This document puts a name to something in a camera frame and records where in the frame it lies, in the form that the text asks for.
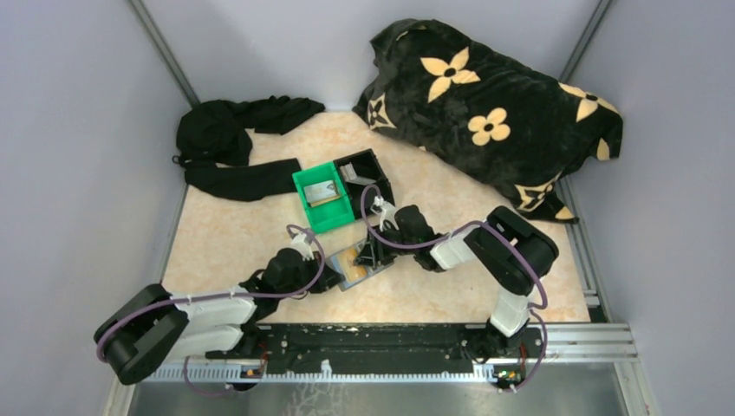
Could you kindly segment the gold VIP card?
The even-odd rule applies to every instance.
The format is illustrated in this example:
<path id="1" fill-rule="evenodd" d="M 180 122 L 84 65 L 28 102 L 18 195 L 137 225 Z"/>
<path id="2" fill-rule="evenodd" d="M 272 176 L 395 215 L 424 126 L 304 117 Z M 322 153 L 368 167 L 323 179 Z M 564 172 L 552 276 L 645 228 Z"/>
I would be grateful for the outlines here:
<path id="1" fill-rule="evenodd" d="M 367 269 L 360 264 L 355 263 L 359 252 L 355 248 L 348 248 L 341 252 L 337 257 L 337 263 L 341 268 L 347 283 L 356 283 L 367 276 Z"/>

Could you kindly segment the green plastic bin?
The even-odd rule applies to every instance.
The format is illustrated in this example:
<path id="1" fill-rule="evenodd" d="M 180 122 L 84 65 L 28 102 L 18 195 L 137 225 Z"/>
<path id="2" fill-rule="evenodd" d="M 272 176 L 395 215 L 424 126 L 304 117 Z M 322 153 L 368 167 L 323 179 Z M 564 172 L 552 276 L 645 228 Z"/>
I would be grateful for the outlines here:
<path id="1" fill-rule="evenodd" d="M 317 234 L 355 220 L 350 198 L 334 162 L 293 173 L 292 179 L 310 228 Z"/>

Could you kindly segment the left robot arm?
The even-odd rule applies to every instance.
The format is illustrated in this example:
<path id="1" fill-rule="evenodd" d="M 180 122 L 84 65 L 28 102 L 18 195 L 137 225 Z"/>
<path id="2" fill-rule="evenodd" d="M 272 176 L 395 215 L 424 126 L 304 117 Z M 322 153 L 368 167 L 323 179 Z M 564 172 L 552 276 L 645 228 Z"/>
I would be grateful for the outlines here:
<path id="1" fill-rule="evenodd" d="M 124 385 L 190 356 L 247 359 L 264 344 L 258 322 L 285 298 L 320 294 L 343 275 L 322 254 L 281 249 L 267 266 L 226 292 L 177 298 L 159 283 L 138 292 L 94 333 L 99 358 Z"/>

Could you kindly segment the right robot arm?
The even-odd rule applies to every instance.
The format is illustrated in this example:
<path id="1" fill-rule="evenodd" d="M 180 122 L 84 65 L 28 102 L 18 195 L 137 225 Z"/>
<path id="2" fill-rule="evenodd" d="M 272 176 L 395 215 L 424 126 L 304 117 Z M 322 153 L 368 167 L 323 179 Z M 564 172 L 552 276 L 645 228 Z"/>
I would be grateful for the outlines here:
<path id="1" fill-rule="evenodd" d="M 505 206 L 484 221 L 471 221 L 440 234 L 427 223 L 417 205 L 396 208 L 378 199 L 370 208 L 378 216 L 365 240 L 348 250 L 343 275 L 359 281 L 411 256 L 425 270 L 444 272 L 472 262 L 481 263 L 499 284 L 491 312 L 488 345 L 499 357 L 512 356 L 522 345 L 522 330 L 530 320 L 530 295 L 538 291 L 543 309 L 548 298 L 539 284 L 559 256 L 550 237 Z"/>

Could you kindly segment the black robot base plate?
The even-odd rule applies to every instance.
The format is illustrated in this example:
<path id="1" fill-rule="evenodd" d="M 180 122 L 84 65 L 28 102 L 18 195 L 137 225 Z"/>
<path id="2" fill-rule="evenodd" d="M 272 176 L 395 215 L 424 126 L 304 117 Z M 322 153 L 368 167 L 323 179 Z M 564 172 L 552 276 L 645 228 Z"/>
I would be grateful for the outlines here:
<path id="1" fill-rule="evenodd" d="M 476 364 L 536 359 L 542 332 L 524 328 L 506 339 L 489 323 L 258 324 L 233 349 L 210 360 L 264 361 L 267 374 L 314 374 L 327 362 L 338 375 L 468 374 Z"/>

